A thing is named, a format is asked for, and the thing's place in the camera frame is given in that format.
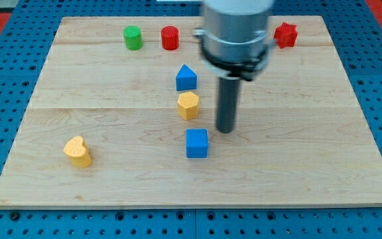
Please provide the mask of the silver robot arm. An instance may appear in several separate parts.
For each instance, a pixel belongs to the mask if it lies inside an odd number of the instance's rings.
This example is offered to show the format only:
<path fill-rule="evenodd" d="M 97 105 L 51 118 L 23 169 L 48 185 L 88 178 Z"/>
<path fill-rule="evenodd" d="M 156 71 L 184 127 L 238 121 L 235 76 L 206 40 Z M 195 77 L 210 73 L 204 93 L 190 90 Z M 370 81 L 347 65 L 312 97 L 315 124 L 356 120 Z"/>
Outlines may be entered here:
<path fill-rule="evenodd" d="M 269 17 L 275 0 L 206 0 L 194 36 L 218 76 L 252 81 L 267 65 L 273 43 Z"/>

